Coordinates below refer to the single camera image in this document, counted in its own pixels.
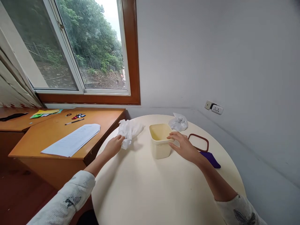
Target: curtain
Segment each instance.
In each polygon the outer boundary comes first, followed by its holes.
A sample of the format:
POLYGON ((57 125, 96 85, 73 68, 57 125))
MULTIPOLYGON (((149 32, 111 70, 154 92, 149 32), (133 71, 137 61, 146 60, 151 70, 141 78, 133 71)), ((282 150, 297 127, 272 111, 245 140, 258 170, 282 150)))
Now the curtain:
POLYGON ((0 28, 0 107, 42 106, 0 28))

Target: right hand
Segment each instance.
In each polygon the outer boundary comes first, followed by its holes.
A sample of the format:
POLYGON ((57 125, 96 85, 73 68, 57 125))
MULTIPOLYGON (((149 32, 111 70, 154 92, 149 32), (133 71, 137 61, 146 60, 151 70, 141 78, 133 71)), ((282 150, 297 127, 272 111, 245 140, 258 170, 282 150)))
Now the right hand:
POLYGON ((186 135, 182 135, 179 132, 171 132, 170 136, 168 136, 167 139, 174 139, 180 143, 180 147, 177 147, 173 143, 169 143, 169 145, 184 159, 194 164, 197 164, 199 159, 201 159, 202 155, 191 144, 191 142, 188 140, 188 137, 186 135))

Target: window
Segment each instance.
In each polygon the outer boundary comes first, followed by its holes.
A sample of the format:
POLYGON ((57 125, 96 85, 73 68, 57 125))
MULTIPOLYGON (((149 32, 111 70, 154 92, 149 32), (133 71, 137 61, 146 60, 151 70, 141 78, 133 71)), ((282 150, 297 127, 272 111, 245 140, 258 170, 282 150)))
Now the window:
POLYGON ((140 104, 135 1, 0 1, 40 72, 28 78, 43 102, 140 104))

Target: green foliage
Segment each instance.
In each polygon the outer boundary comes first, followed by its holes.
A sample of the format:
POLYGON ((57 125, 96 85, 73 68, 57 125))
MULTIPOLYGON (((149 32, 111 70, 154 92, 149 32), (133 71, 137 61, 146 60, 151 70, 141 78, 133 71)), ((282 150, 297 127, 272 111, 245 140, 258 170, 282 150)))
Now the green foliage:
POLYGON ((83 68, 87 67, 85 59, 80 55, 76 55, 76 61, 79 67, 83 67, 83 68))
MULTIPOLYGON (((47 54, 43 57, 55 65, 65 65, 42 0, 1 2, 24 42, 41 46, 47 54)), ((122 45, 104 17, 103 6, 95 0, 56 0, 56 3, 79 66, 86 68, 84 58, 88 58, 100 61, 105 73, 106 64, 122 70, 122 45)))
POLYGON ((61 66, 63 65, 63 56, 60 54, 59 51, 50 48, 49 46, 44 47, 44 50, 47 54, 47 58, 51 61, 54 62, 56 66, 61 66))
POLYGON ((122 45, 94 0, 57 0, 73 51, 81 57, 123 69, 122 45))
POLYGON ((93 68, 89 68, 87 70, 87 73, 90 74, 90 75, 95 75, 96 74, 96 70, 94 70, 93 68))

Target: pen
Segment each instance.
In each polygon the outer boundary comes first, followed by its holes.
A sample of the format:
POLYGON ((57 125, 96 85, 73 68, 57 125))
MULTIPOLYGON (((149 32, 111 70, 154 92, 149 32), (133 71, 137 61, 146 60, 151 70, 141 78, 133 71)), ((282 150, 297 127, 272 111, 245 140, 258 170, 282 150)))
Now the pen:
POLYGON ((80 121, 80 120, 75 120, 75 121, 70 122, 70 123, 65 123, 65 125, 68 125, 68 124, 71 124, 71 123, 75 123, 75 122, 78 122, 78 121, 80 121))

